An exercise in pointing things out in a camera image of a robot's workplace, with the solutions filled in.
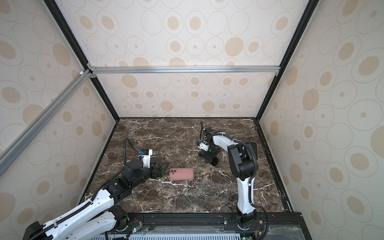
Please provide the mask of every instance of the aluminum frame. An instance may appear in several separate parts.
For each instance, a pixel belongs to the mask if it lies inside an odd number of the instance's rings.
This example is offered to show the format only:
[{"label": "aluminum frame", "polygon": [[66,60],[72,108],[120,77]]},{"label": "aluminum frame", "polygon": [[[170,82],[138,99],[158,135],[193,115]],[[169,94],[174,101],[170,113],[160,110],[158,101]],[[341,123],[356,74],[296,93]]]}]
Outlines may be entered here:
[{"label": "aluminum frame", "polygon": [[49,105],[42,113],[7,147],[0,156],[0,176],[11,166],[16,158],[33,141],[53,116],[69,100],[81,84],[91,76],[88,69],[83,70]]},{"label": "aluminum frame", "polygon": [[95,74],[109,73],[278,73],[280,66],[159,66],[159,67],[90,67]]}]

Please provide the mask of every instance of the black frame edge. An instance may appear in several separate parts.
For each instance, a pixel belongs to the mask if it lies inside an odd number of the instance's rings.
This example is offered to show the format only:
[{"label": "black frame edge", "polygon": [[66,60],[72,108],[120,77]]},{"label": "black frame edge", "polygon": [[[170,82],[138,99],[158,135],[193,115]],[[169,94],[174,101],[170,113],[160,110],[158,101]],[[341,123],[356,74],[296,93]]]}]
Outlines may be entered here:
[{"label": "black frame edge", "polygon": [[273,94],[277,88],[277,85],[279,84],[280,79],[283,76],[283,73],[285,72],[285,69],[288,66],[290,59],[292,58],[292,55],[293,55],[305,29],[306,29],[306,27],[307,27],[307,25],[308,25],[308,23],[312,17],[314,10],[316,9],[318,2],[319,2],[319,0],[309,0],[308,4],[307,4],[307,6],[303,12],[303,15],[301,16],[300,22],[297,25],[295,33],[293,34],[291,42],[289,43],[289,46],[288,46],[288,48],[287,48],[287,50],[283,56],[283,59],[281,60],[280,71],[277,74],[277,76],[275,76],[274,79],[272,80],[271,86],[269,87],[268,92],[267,92],[267,94],[266,94],[266,96],[265,96],[265,98],[261,104],[260,109],[259,109],[259,112],[256,115],[257,121],[259,121],[261,119],[261,117],[263,116],[264,111],[267,108],[268,103],[269,103],[270,99],[272,98],[272,96],[273,96]]},{"label": "black frame edge", "polygon": [[99,157],[99,160],[97,161],[96,166],[94,167],[94,169],[93,169],[93,171],[92,171],[91,177],[89,178],[89,180],[88,180],[88,182],[87,182],[87,186],[85,187],[85,189],[84,189],[84,191],[83,191],[83,194],[81,195],[79,204],[82,203],[82,202],[84,201],[84,199],[85,199],[85,195],[86,195],[86,193],[88,192],[89,187],[91,186],[91,182],[93,181],[93,178],[94,178],[95,175],[96,175],[97,169],[99,168],[99,165],[100,165],[100,163],[101,163],[101,160],[102,160],[103,157],[104,157],[105,151],[107,150],[107,148],[108,148],[108,146],[109,146],[109,142],[111,141],[112,136],[113,136],[113,134],[115,133],[116,128],[118,127],[118,124],[119,124],[119,120],[116,121],[115,125],[113,126],[113,129],[112,129],[112,131],[111,131],[111,134],[109,135],[108,140],[107,140],[106,143],[105,143],[105,146],[104,146],[104,148],[103,148],[103,151],[101,152],[101,155],[100,155],[100,157]]},{"label": "black frame edge", "polygon": [[[63,14],[61,13],[59,7],[57,6],[55,0],[44,0],[44,2],[47,5],[49,11],[51,12],[53,18],[55,19],[57,25],[59,26],[61,32],[64,34],[65,38],[67,39],[72,50],[74,51],[77,58],[79,59],[83,68],[89,69],[90,72],[92,73],[92,69],[90,69],[89,66],[87,65],[88,59],[86,58],[83,50],[81,49],[79,43],[77,42],[74,34],[72,33],[71,28],[69,27],[68,23],[66,22]],[[97,92],[101,96],[102,100],[104,101],[105,105],[107,106],[108,110],[112,114],[112,117],[115,119],[115,121],[118,121],[119,115],[117,114],[115,108],[113,107],[113,105],[112,105],[111,101],[109,100],[103,87],[101,86],[100,81],[96,77],[91,78],[91,81],[92,81],[93,85],[95,86]]]},{"label": "black frame edge", "polygon": [[262,147],[264,149],[265,157],[266,157],[266,159],[268,161],[269,168],[271,170],[272,176],[275,179],[276,187],[277,187],[277,190],[279,191],[280,199],[281,199],[281,201],[283,203],[283,206],[284,206],[284,208],[287,206],[289,211],[293,212],[293,208],[292,208],[291,202],[290,202],[290,200],[288,198],[288,195],[287,195],[287,192],[285,190],[283,181],[281,180],[279,171],[277,170],[277,166],[276,166],[275,160],[273,159],[273,156],[271,154],[271,150],[269,149],[268,144],[266,142],[266,139],[265,139],[263,130],[262,130],[261,126],[260,126],[260,123],[259,123],[259,121],[257,119],[255,119],[253,122],[255,124],[255,127],[256,127],[257,133],[259,135],[260,141],[262,143]]}]

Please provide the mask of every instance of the circular pattern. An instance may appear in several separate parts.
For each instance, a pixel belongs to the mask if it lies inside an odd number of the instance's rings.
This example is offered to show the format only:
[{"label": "circular pattern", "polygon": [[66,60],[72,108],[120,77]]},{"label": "circular pattern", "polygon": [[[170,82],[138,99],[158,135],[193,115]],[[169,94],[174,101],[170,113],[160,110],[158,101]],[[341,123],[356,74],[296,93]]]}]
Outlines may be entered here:
[{"label": "circular pattern", "polygon": [[84,83],[81,85],[80,89],[81,89],[81,96],[85,100],[91,100],[92,98],[91,87],[88,84]]},{"label": "circular pattern", "polygon": [[85,109],[82,116],[85,124],[91,125],[93,123],[93,112],[90,109]]},{"label": "circular pattern", "polygon": [[224,49],[224,42],[219,37],[210,38],[205,45],[205,51],[210,56],[219,55],[223,51],[223,49]]},{"label": "circular pattern", "polygon": [[183,102],[183,101],[175,102],[175,109],[177,111],[184,111],[184,110],[187,109],[187,107],[188,107],[188,105],[185,102]]},{"label": "circular pattern", "polygon": [[46,142],[34,142],[27,150],[27,159],[33,165],[42,165],[46,163],[50,157],[51,147]]},{"label": "circular pattern", "polygon": [[343,208],[333,199],[325,199],[322,204],[325,218],[335,227],[343,227],[346,222]]},{"label": "circular pattern", "polygon": [[172,97],[172,93],[166,88],[160,89],[157,95],[163,100],[169,100]]},{"label": "circular pattern", "polygon": [[228,109],[228,107],[229,107],[229,104],[225,101],[221,101],[216,104],[216,109],[219,111],[225,111]]},{"label": "circular pattern", "polygon": [[342,67],[350,64],[358,55],[361,48],[361,39],[356,36],[348,36],[336,47],[333,54],[333,63]]},{"label": "circular pattern", "polygon": [[183,100],[184,98],[187,97],[187,93],[181,88],[175,89],[172,95],[177,100]]},{"label": "circular pattern", "polygon": [[127,92],[129,98],[133,100],[140,100],[141,99],[141,93],[137,91],[136,89],[130,89]]},{"label": "circular pattern", "polygon": [[346,108],[355,100],[356,85],[351,81],[342,81],[333,87],[329,101],[335,108]]},{"label": "circular pattern", "polygon": [[115,36],[110,36],[107,39],[107,47],[113,54],[117,56],[123,56],[127,51],[127,48],[125,47],[124,42],[120,38]]},{"label": "circular pattern", "polygon": [[17,23],[13,26],[13,35],[19,45],[30,53],[41,50],[41,42],[37,34],[27,25]]},{"label": "circular pattern", "polygon": [[236,101],[241,101],[247,96],[247,91],[244,89],[238,89],[232,93],[232,98]]},{"label": "circular pattern", "polygon": [[297,50],[295,54],[295,63],[298,67],[303,66],[310,56],[310,48],[308,45],[304,45]]},{"label": "circular pattern", "polygon": [[289,174],[294,182],[300,182],[303,176],[300,166],[296,163],[291,164],[291,166],[289,167]]},{"label": "circular pattern", "polygon": [[286,73],[286,76],[285,76],[285,81],[287,83],[287,85],[292,85],[295,83],[296,81],[296,78],[297,78],[297,67],[293,66],[293,67],[290,67]]},{"label": "circular pattern", "polygon": [[160,33],[162,28],[161,19],[154,11],[146,11],[141,15],[141,25],[151,35]]},{"label": "circular pattern", "polygon": [[287,172],[282,172],[281,175],[283,176],[283,182],[287,189],[291,188],[291,180],[289,177],[289,174]]},{"label": "circular pattern", "polygon": [[44,105],[44,107],[48,107],[49,104],[51,104],[51,102],[59,95],[58,92],[56,92],[55,90],[53,89],[45,89],[42,93],[41,93],[41,101]]},{"label": "circular pattern", "polygon": [[344,155],[344,163],[348,170],[358,177],[370,177],[377,170],[375,155],[364,147],[351,147]]},{"label": "circular pattern", "polygon": [[254,37],[248,40],[244,46],[244,53],[247,56],[256,56],[263,49],[263,40],[259,37]]},{"label": "circular pattern", "polygon": [[296,104],[296,98],[293,94],[289,94],[286,98],[285,98],[285,102],[284,102],[284,109],[287,111],[287,112],[291,112],[294,108],[295,108],[295,104]]},{"label": "circular pattern", "polygon": [[198,56],[204,51],[204,42],[201,38],[194,36],[188,39],[185,48],[190,55]]},{"label": "circular pattern", "polygon": [[373,48],[361,54],[352,66],[352,78],[358,83],[368,83],[384,72],[384,49]]},{"label": "circular pattern", "polygon": [[74,124],[75,114],[72,109],[64,107],[59,111],[59,120],[62,125],[69,127]]},{"label": "circular pattern", "polygon": [[53,191],[55,182],[50,176],[43,176],[34,182],[31,188],[32,198],[35,200],[46,199]]},{"label": "circular pattern", "polygon": [[172,35],[179,34],[184,27],[183,18],[178,12],[169,11],[163,18],[164,28]]},{"label": "circular pattern", "polygon": [[358,191],[345,190],[341,194],[341,204],[344,211],[358,222],[369,222],[373,217],[371,204]]},{"label": "circular pattern", "polygon": [[48,172],[52,176],[59,176],[65,171],[66,167],[67,159],[61,154],[53,156],[48,162]]},{"label": "circular pattern", "polygon": [[291,148],[295,154],[301,154],[304,149],[303,140],[299,136],[294,136],[291,139]]},{"label": "circular pattern", "polygon": [[61,143],[61,150],[64,155],[71,156],[77,149],[76,139],[73,137],[66,137]]},{"label": "circular pattern", "polygon": [[216,91],[212,88],[209,88],[203,92],[203,98],[205,98],[206,100],[215,99],[216,95],[217,95]]},{"label": "circular pattern", "polygon": [[383,23],[382,2],[369,1],[358,15],[356,20],[356,31],[360,34],[367,34],[378,29]]},{"label": "circular pattern", "polygon": [[220,79],[220,86],[229,88],[235,83],[235,78],[232,75],[225,75]]},{"label": "circular pattern", "polygon": [[91,52],[98,56],[104,56],[107,54],[107,46],[100,38],[96,36],[90,36],[87,38],[87,46]]},{"label": "circular pattern", "polygon": [[328,195],[328,183],[320,174],[311,175],[310,186],[316,196],[326,197]]},{"label": "circular pattern", "polygon": [[316,138],[316,126],[312,122],[306,122],[301,127],[301,136],[306,142],[313,142]]},{"label": "circular pattern", "polygon": [[343,189],[349,184],[348,171],[340,163],[330,162],[325,167],[325,177],[335,188]]},{"label": "circular pattern", "polygon": [[0,105],[9,109],[20,109],[26,105],[27,94],[23,87],[13,81],[0,81]]},{"label": "circular pattern", "polygon": [[96,20],[100,28],[108,34],[116,34],[119,31],[119,23],[117,19],[112,13],[108,11],[99,11],[96,15]]},{"label": "circular pattern", "polygon": [[57,144],[64,138],[64,129],[56,122],[50,123],[45,127],[44,136],[49,143]]},{"label": "circular pattern", "polygon": [[332,147],[336,149],[345,149],[352,143],[352,130],[344,123],[335,123],[329,127],[327,139]]},{"label": "circular pattern", "polygon": [[216,11],[209,15],[207,29],[212,35],[220,35],[227,28],[227,16],[221,11]]},{"label": "circular pattern", "polygon": [[167,41],[167,50],[174,56],[179,56],[184,52],[184,42],[178,37],[171,37]]},{"label": "circular pattern", "polygon": [[204,15],[199,11],[190,12],[185,18],[185,28],[192,35],[198,35],[205,28]]},{"label": "circular pattern", "polygon": [[9,222],[10,228],[13,231],[23,231],[36,221],[38,215],[39,205],[37,203],[24,203],[13,212]]},{"label": "circular pattern", "polygon": [[271,57],[279,53],[283,47],[283,40],[279,37],[269,39],[263,48],[263,52],[266,56]]},{"label": "circular pattern", "polygon": [[348,230],[340,230],[337,234],[337,239],[348,239],[348,240],[359,240],[358,237],[356,237],[356,235],[354,235],[353,233],[351,233],[350,231]]},{"label": "circular pattern", "polygon": [[13,1],[4,1],[0,7],[0,18],[14,22],[18,18],[18,11]]},{"label": "circular pattern", "polygon": [[300,156],[300,167],[303,172],[311,174],[314,171],[315,163],[313,157],[308,153],[303,153]]},{"label": "circular pattern", "polygon": [[299,183],[298,193],[299,193],[298,194],[299,198],[303,201],[303,203],[311,204],[311,202],[313,200],[313,195],[312,195],[311,189],[308,185],[306,185],[303,182]]},{"label": "circular pattern", "polygon": [[293,136],[294,131],[295,131],[295,127],[293,123],[290,121],[285,122],[283,127],[284,136],[286,138],[291,138]]},{"label": "circular pattern", "polygon": [[347,23],[354,18],[361,9],[364,1],[362,0],[343,0],[337,11],[336,19],[340,24]]},{"label": "circular pattern", "polygon": [[74,13],[77,26],[87,34],[95,34],[98,30],[96,20],[86,11],[78,10]]},{"label": "circular pattern", "polygon": [[48,77],[54,78],[59,74],[59,65],[51,55],[46,53],[39,54],[37,64],[40,70]]},{"label": "circular pattern", "polygon": [[319,91],[329,90],[336,82],[337,71],[333,66],[323,68],[316,77],[316,87]]},{"label": "circular pattern", "polygon": [[379,103],[364,99],[354,103],[348,110],[348,123],[356,130],[366,131],[376,127],[383,117]]},{"label": "circular pattern", "polygon": [[307,79],[305,77],[299,77],[293,85],[293,93],[296,97],[300,97],[305,93],[307,89]]},{"label": "circular pattern", "polygon": [[302,107],[297,107],[292,112],[292,122],[296,126],[300,126],[304,123],[305,111]]},{"label": "circular pattern", "polygon": [[87,173],[84,173],[82,174],[78,180],[77,180],[77,188],[79,191],[83,191],[84,188],[85,188],[85,185],[87,184],[88,182],[88,177],[89,177],[89,174]]},{"label": "circular pattern", "polygon": [[21,124],[10,124],[0,131],[0,144],[6,149],[13,142],[13,137],[19,136],[25,130],[25,126]]},{"label": "circular pattern", "polygon": [[69,192],[70,190],[67,185],[58,186],[51,195],[51,204],[54,207],[60,207],[67,201]]},{"label": "circular pattern", "polygon": [[326,163],[331,159],[331,148],[324,140],[316,140],[312,145],[312,156],[320,163]]},{"label": "circular pattern", "polygon": [[328,28],[320,38],[319,52],[321,54],[330,53],[339,42],[341,36],[341,29],[339,26],[332,26]]},{"label": "circular pattern", "polygon": [[121,89],[112,90],[112,96],[120,101],[124,101],[127,99],[127,94],[125,94],[125,92]]},{"label": "circular pattern", "polygon": [[188,77],[187,82],[189,86],[193,88],[197,88],[203,83],[203,79],[201,78],[200,75],[192,74]]},{"label": "circular pattern", "polygon": [[282,12],[277,15],[271,24],[271,31],[274,35],[281,35],[291,27],[293,16],[290,12]]},{"label": "circular pattern", "polygon": [[159,74],[155,77],[155,84],[161,88],[166,88],[170,84],[169,78],[164,74]]},{"label": "circular pattern", "polygon": [[249,16],[246,12],[239,11],[232,15],[229,19],[229,32],[237,36],[244,33],[249,25]]},{"label": "circular pattern", "polygon": [[197,100],[201,97],[201,91],[199,89],[191,89],[188,92],[188,97],[192,100]]},{"label": "circular pattern", "polygon": [[363,240],[369,240],[372,239],[372,237],[380,238],[380,236],[383,236],[383,234],[384,229],[374,225],[366,225],[361,231]]},{"label": "circular pattern", "polygon": [[153,8],[157,4],[157,0],[138,0],[138,2],[145,8]]}]

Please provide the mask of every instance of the cable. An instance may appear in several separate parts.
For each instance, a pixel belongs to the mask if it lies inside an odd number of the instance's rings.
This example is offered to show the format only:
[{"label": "cable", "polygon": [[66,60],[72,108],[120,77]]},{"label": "cable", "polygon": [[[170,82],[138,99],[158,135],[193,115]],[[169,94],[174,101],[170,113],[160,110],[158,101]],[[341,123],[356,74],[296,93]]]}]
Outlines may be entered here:
[{"label": "cable", "polygon": [[204,128],[203,121],[200,121],[200,125],[201,125],[201,128],[200,128],[200,140],[201,140],[202,139],[201,138],[201,134],[203,133],[203,128]]},{"label": "cable", "polygon": [[260,239],[257,238],[257,240],[263,240],[265,238],[267,232],[268,232],[268,229],[269,229],[268,215],[266,214],[265,208],[263,208],[262,206],[257,206],[255,204],[251,204],[251,206],[253,206],[254,208],[257,208],[257,209],[262,209],[263,212],[264,212],[265,222],[266,222],[265,231],[264,231],[264,233],[263,233],[263,235],[261,236]]}]

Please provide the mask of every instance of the smartphone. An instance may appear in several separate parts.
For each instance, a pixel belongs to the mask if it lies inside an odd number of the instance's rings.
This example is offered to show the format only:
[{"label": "smartphone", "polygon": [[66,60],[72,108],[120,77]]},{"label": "smartphone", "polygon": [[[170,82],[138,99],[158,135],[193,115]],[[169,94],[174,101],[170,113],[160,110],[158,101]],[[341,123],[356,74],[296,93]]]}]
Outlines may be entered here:
[{"label": "smartphone", "polygon": [[193,168],[171,168],[169,180],[193,180]]}]

